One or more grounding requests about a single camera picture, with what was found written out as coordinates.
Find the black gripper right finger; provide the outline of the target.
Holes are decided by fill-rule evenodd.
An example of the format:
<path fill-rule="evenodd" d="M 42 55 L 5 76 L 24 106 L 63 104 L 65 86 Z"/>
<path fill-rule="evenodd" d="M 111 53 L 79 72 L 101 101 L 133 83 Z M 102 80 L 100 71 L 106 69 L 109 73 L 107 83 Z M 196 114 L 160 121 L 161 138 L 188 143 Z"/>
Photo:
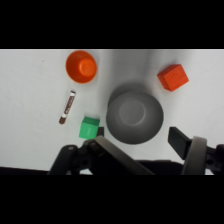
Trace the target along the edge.
<path fill-rule="evenodd" d="M 184 161 L 182 175 L 204 175 L 206 169 L 224 175 L 224 144 L 209 147 L 205 138 L 190 139 L 176 127 L 169 128 L 168 143 Z"/>

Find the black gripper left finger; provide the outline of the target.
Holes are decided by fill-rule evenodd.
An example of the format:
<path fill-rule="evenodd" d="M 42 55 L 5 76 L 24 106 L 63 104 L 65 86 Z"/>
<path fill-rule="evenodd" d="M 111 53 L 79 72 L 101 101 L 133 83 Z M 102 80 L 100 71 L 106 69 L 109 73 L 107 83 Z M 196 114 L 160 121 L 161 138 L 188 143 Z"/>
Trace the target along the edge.
<path fill-rule="evenodd" d="M 93 175 L 153 175 L 153 172 L 132 159 L 104 137 L 100 127 L 94 139 L 81 147 L 66 145 L 53 162 L 49 175 L 79 175 L 88 169 Z"/>

